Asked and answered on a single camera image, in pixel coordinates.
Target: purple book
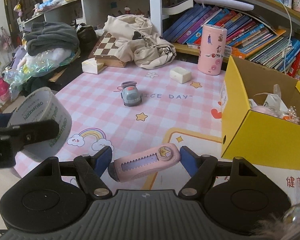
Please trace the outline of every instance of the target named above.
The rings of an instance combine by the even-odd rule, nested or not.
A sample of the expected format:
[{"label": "purple book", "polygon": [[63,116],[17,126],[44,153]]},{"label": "purple book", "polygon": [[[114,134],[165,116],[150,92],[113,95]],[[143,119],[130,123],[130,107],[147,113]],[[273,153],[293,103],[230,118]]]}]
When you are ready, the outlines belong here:
[{"label": "purple book", "polygon": [[182,44],[193,32],[195,32],[212,14],[218,11],[219,8],[217,6],[213,7],[210,11],[208,11],[199,21],[197,21],[192,27],[187,30],[178,40],[177,43]]}]

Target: red heart print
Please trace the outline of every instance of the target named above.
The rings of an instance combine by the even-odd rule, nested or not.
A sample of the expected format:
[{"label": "red heart print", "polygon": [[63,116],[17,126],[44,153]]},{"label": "red heart print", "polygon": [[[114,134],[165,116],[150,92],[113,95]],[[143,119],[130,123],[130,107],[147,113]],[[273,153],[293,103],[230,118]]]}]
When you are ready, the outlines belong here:
[{"label": "red heart print", "polygon": [[222,112],[218,112],[215,108],[211,109],[211,114],[215,119],[220,119],[222,117]]}]

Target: pink cylindrical container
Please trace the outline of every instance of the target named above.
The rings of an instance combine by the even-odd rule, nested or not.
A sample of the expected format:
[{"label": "pink cylindrical container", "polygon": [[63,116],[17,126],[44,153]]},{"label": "pink cylindrical container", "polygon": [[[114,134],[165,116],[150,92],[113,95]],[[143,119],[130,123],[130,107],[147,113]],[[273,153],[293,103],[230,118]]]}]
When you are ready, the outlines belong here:
[{"label": "pink cylindrical container", "polygon": [[226,47],[227,29],[204,24],[201,37],[198,69],[207,75],[220,74]]}]

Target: white cable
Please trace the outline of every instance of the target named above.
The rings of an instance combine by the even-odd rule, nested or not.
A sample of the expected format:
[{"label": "white cable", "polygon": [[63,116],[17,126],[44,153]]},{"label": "white cable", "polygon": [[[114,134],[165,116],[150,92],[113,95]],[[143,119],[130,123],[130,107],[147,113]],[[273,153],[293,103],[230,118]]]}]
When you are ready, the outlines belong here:
[{"label": "white cable", "polygon": [[284,70],[284,73],[286,73],[286,57],[287,57],[287,53],[286,51],[288,50],[289,48],[289,45],[290,45],[290,41],[291,41],[291,36],[292,36],[292,22],[291,22],[291,17],[290,17],[290,14],[286,8],[286,6],[283,4],[283,2],[281,0],[279,0],[279,2],[282,4],[283,8],[286,10],[287,14],[288,14],[288,17],[289,17],[289,22],[290,22],[290,35],[289,35],[289,42],[288,42],[288,45],[285,49],[285,52],[284,52],[284,62],[283,62],[283,70]]}]

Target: rainbow print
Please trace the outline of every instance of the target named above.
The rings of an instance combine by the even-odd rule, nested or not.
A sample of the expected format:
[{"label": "rainbow print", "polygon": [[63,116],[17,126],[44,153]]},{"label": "rainbow print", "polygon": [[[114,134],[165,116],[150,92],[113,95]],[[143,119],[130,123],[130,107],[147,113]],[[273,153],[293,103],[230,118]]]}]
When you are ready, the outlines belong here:
[{"label": "rainbow print", "polygon": [[106,134],[103,130],[99,128],[87,128],[79,133],[82,138],[85,138],[87,136],[94,136],[96,140],[100,140],[101,138],[107,139]]}]

